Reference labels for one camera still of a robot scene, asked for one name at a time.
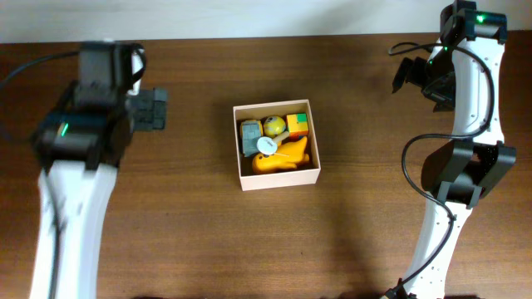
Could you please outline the yellow grey toy truck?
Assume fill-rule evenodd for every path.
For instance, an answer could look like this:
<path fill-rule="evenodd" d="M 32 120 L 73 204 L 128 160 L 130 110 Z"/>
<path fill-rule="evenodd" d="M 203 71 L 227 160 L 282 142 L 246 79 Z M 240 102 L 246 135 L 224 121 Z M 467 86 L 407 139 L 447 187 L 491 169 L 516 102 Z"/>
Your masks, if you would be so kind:
<path fill-rule="evenodd" d="M 240 139 L 242 153 L 245 157 L 250 157 L 259 152 L 257 142 L 264 136 L 263 125 L 260 120 L 245 120 L 240 124 Z"/>

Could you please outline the orange rubber animal toy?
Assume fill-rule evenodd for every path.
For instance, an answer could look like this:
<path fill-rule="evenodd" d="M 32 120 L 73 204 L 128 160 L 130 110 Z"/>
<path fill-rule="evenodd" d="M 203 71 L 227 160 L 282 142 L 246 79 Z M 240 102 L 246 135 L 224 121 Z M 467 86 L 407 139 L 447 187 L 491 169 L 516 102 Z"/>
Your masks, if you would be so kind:
<path fill-rule="evenodd" d="M 304 136 L 298 141 L 291 141 L 279 145 L 276 154 L 256 154 L 252 161 L 255 174 L 272 174 L 281 170 L 296 170 L 308 164 L 310 156 L 306 153 L 308 138 Z"/>

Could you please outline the multicoloured puzzle cube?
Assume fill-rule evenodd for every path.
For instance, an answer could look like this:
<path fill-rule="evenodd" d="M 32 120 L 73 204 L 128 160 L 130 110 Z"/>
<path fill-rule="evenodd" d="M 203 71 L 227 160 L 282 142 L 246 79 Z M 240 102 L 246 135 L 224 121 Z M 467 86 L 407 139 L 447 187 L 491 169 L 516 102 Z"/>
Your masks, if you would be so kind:
<path fill-rule="evenodd" d="M 286 115 L 289 139 L 299 140 L 308 135 L 308 118 L 306 113 Z"/>

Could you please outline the yellow one-eyed ball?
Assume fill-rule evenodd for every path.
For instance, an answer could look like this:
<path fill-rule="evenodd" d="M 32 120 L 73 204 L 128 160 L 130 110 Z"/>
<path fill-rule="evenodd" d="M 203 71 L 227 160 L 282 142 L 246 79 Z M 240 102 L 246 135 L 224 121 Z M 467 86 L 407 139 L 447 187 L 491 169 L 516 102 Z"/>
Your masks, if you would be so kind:
<path fill-rule="evenodd" d="M 286 122 L 281 116 L 271 115 L 266 118 L 263 128 L 264 135 L 273 139 L 286 130 Z"/>

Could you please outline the pink cardboard box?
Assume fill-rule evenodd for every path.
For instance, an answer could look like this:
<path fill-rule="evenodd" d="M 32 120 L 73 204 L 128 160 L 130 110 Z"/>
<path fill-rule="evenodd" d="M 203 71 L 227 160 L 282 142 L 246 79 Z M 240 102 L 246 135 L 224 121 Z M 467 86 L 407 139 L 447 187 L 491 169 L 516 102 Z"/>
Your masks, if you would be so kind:
<path fill-rule="evenodd" d="M 263 119 L 270 115 L 288 115 L 306 113 L 309 132 L 306 152 L 310 156 L 310 165 L 302 169 L 281 171 L 276 174 L 256 175 L 251 169 L 252 159 L 245 158 L 241 153 L 239 140 L 239 123 L 243 120 Z M 315 184 L 321 171 L 313 113 L 309 100 L 288 100 L 254 105 L 238 105 L 233 107 L 234 137 L 239 168 L 239 181 L 243 191 L 271 189 L 305 184 Z"/>

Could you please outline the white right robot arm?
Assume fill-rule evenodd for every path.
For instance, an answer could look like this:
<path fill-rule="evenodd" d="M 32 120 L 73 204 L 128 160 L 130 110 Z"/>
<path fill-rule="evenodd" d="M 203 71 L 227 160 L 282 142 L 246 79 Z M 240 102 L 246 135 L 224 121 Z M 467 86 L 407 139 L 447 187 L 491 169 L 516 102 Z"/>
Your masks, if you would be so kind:
<path fill-rule="evenodd" d="M 445 144 L 430 154 L 421 182 L 412 187 L 426 200 L 416 250 L 406 274 L 385 298 L 443 298 L 446 275 L 466 220 L 516 161 L 505 145 L 499 116 L 500 63 L 508 38 L 507 17 L 483 12 L 473 1 L 455 1 L 441 11 L 434 43 L 402 42 L 390 56 L 423 49 L 426 59 L 404 58 L 392 82 L 420 87 L 436 112 L 454 114 Z"/>

